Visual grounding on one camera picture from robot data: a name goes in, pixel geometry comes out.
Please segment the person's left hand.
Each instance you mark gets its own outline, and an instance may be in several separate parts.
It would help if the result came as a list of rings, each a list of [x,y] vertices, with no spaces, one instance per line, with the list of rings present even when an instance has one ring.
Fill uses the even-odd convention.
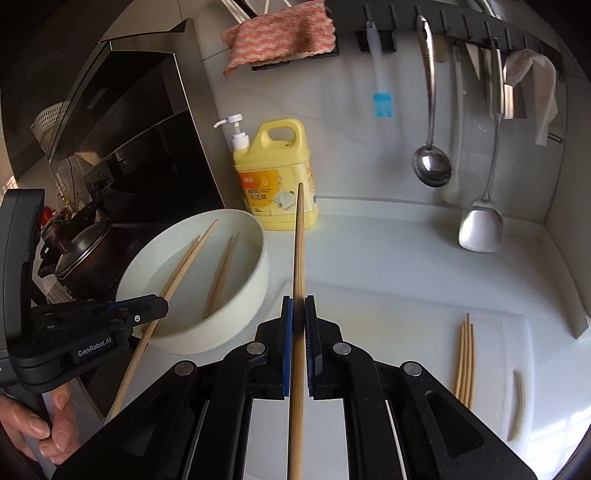
[[[69,383],[50,392],[53,404],[52,426],[18,402],[1,397],[1,424],[16,449],[34,460],[35,456],[25,437],[39,441],[44,458],[54,465],[61,465],[79,447],[79,430]]]

